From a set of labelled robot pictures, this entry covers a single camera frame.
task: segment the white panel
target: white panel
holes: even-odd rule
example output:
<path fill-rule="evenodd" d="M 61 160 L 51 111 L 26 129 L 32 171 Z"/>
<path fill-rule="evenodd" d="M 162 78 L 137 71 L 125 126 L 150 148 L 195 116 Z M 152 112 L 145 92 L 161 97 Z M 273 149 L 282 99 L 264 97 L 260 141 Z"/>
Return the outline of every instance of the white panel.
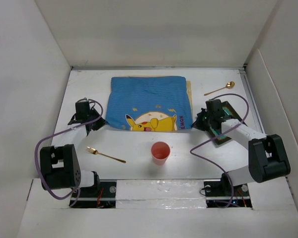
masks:
<path fill-rule="evenodd" d="M 295 207 L 211 209 L 26 209 L 18 238 L 298 238 Z"/>
<path fill-rule="evenodd" d="M 36 0 L 70 65 L 243 66 L 277 0 Z"/>
<path fill-rule="evenodd" d="M 298 146 L 288 115 L 258 50 L 247 67 L 247 74 L 265 132 L 278 134 L 283 139 L 292 169 L 288 178 L 298 208 Z"/>
<path fill-rule="evenodd" d="M 298 0 L 281 2 L 247 73 L 266 132 L 285 141 L 298 206 Z"/>
<path fill-rule="evenodd" d="M 284 180 L 249 184 L 252 202 L 256 202 L 252 210 L 204 209 L 205 200 L 199 194 L 202 181 L 190 179 L 162 184 L 155 180 L 120 180 L 116 193 L 116 206 L 120 208 L 71 209 L 69 198 L 55 200 L 35 179 L 18 237 L 298 238 L 298 213 Z M 68 191 L 61 189 L 57 194 Z M 272 199 L 274 194 L 278 194 L 276 199 Z"/>
<path fill-rule="evenodd" d="M 70 67 L 33 0 L 0 0 L 0 238 L 14 238 Z"/>

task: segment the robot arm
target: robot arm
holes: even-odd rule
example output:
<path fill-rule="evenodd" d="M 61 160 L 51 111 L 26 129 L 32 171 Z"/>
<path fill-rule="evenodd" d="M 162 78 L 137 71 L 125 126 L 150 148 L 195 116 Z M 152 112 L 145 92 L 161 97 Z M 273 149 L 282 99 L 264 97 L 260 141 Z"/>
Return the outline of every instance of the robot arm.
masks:
<path fill-rule="evenodd" d="M 240 123 L 237 119 L 222 122 L 222 132 Z M 229 171 L 233 186 L 249 182 L 264 182 L 290 173 L 283 141 L 278 135 L 265 135 L 241 124 L 226 134 L 248 150 L 248 166 Z"/>
<path fill-rule="evenodd" d="M 76 102 L 76 113 L 68 125 L 82 124 L 65 134 L 56 137 L 54 146 L 43 147 L 40 150 L 41 173 L 50 189 L 95 187 L 99 189 L 99 176 L 94 171 L 81 171 L 77 160 L 75 147 L 89 134 L 105 125 L 105 120 L 90 107 L 91 100 L 82 99 Z"/>
<path fill-rule="evenodd" d="M 195 128 L 223 133 L 240 124 L 238 119 L 228 115 L 223 110 L 219 99 L 206 101 L 207 109 L 198 114 Z M 278 135 L 265 135 L 241 124 L 236 129 L 225 134 L 248 150 L 248 166 L 229 171 L 233 186 L 248 182 L 264 182 L 290 173 L 290 165 L 283 141 Z M 222 174 L 223 187 L 230 184 L 225 174 Z"/>

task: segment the white wall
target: white wall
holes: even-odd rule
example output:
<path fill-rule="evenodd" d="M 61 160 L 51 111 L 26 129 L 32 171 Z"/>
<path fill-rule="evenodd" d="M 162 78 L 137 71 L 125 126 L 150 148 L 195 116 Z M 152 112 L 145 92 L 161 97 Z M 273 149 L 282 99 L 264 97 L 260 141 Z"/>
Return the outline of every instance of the white wall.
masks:
<path fill-rule="evenodd" d="M 283 137 L 298 208 L 298 0 L 281 0 L 247 67 L 267 133 Z"/>
<path fill-rule="evenodd" d="M 70 67 L 33 0 L 0 0 L 0 238 L 14 238 Z"/>
<path fill-rule="evenodd" d="M 243 66 L 277 0 L 36 0 L 70 65 Z"/>

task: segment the black mounting base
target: black mounting base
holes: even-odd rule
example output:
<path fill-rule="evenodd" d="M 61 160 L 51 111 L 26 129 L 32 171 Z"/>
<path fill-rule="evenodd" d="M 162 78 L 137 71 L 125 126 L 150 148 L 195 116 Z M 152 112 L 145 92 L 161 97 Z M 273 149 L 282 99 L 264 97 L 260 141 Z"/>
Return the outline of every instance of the black mounting base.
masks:
<path fill-rule="evenodd" d="M 208 208 L 223 207 L 231 197 L 231 190 L 224 189 L 223 183 L 220 179 L 210 179 L 204 181 L 204 189 L 201 194 L 206 197 L 206 204 Z M 247 184 L 234 187 L 233 204 L 240 207 L 252 207 L 250 195 Z"/>
<path fill-rule="evenodd" d="M 116 181 L 100 181 L 100 190 L 94 187 L 82 187 L 78 201 L 72 208 L 115 208 Z M 75 201 L 77 193 L 73 193 L 70 205 Z"/>

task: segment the orange wire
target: orange wire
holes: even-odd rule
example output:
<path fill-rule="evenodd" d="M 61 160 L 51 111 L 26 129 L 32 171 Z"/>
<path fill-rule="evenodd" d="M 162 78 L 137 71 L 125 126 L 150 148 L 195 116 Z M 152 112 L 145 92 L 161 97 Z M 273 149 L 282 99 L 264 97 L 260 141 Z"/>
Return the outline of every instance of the orange wire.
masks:
<path fill-rule="evenodd" d="M 243 194 L 239 190 L 237 190 L 237 192 L 242 196 L 242 199 L 243 199 L 243 202 L 244 202 L 244 207 L 247 207 Z"/>
<path fill-rule="evenodd" d="M 97 206 L 96 207 L 98 207 L 100 204 L 100 199 L 101 199 L 101 196 L 103 195 L 103 191 L 104 191 L 104 188 L 101 189 L 100 195 L 97 197 Z"/>

